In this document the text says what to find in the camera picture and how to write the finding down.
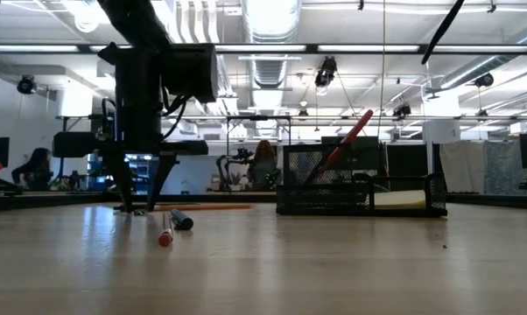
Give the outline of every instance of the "orange stick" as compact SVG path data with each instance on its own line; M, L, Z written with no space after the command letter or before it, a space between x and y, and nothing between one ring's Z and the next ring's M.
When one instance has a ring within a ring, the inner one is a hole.
M177 209L180 211L193 210L250 210L252 205L249 204L212 204L212 205L171 205L155 206L154 211L170 211Z

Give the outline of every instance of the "track light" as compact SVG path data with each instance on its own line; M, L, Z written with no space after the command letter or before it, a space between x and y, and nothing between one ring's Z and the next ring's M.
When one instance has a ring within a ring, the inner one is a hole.
M330 56L325 57L316 75L316 80L314 80L317 95L325 95L327 93L327 87L334 80L335 72L337 72L335 58Z
M395 117L406 117L411 115L411 107L408 103L403 103L394 108L394 113L392 114Z
M493 78L493 75L491 73L486 73L482 75L481 77L475 79L474 85L478 88L481 87L491 87L493 85L493 82L495 82L495 79Z
M24 95L33 95L36 93L36 83L33 75L23 75L17 84L17 91Z

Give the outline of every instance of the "air duct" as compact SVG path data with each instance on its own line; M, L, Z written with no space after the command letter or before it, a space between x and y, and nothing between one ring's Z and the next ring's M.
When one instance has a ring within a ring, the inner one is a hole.
M247 41L254 44L291 43L297 36L301 6L301 0L242 0ZM252 87L263 89L253 91L254 105L262 109L278 109L283 92L269 89L285 86L287 61L252 60L250 70Z
M522 34L516 36L514 43L519 45L527 45L527 35L523 37ZM493 56L493 57L480 57L461 69L450 73L445 76L442 81L441 89L452 89L461 86L462 84L474 81L482 75L503 66L512 60L518 58L518 55L506 55L506 56Z
M508 42L519 45L527 45L527 28L512 37ZM453 73L447 74L444 77L436 78L436 80L431 80L432 87L426 88L425 91L422 91L421 87L408 87L400 95L392 98L390 101L393 102L400 98L409 100L420 92L431 93L457 88L463 84L474 81L482 75L493 71L518 57L518 55L499 55L492 57L482 56L467 63L465 66L454 71ZM428 80L421 80L417 83L419 85L424 85L426 82L428 82Z

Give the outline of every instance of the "fluorescent light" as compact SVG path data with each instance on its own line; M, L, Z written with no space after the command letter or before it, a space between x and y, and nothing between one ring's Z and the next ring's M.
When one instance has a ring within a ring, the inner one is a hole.
M268 44L252 44L252 45L216 45L215 50L218 53L231 52L253 52L253 53L267 53L267 52L303 52L306 50L306 45L268 45Z
M319 52L332 53L409 53L419 50L418 45L319 45Z
M76 45L0 45L0 53L78 53Z
M175 118L175 115L169 116L169 119ZM188 115L182 116L182 119L191 119L191 120L226 120L227 117L224 115Z
M238 56L240 61L301 61L300 57L293 56Z
M527 53L527 45L441 45L436 53Z
M118 48L131 48L131 45L118 45L117 47ZM89 48L91 52L98 53L102 49L106 48L106 46L105 45L92 45Z

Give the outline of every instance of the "person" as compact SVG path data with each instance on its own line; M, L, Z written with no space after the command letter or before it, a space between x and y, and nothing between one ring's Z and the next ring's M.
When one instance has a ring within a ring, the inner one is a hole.
M277 158L271 143L262 140L257 144L256 154L248 169L248 178L253 190L268 190L271 185L269 175L277 170Z
M50 170L51 155L46 148L35 149L28 162L12 171L12 181L21 185L20 175L23 175L28 189L49 190L49 181L53 175Z

